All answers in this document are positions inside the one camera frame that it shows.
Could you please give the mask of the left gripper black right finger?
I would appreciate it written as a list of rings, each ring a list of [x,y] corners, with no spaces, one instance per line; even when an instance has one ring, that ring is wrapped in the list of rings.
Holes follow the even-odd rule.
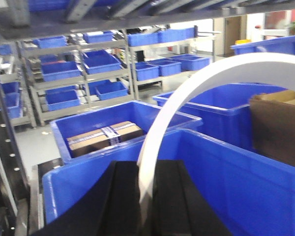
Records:
[[[197,189],[181,160],[156,163],[151,232],[154,236],[232,234]]]

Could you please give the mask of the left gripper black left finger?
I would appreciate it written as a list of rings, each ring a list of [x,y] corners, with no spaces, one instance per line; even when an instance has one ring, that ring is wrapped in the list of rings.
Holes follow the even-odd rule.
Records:
[[[113,161],[100,179],[35,236],[138,236],[141,233],[138,166]]]

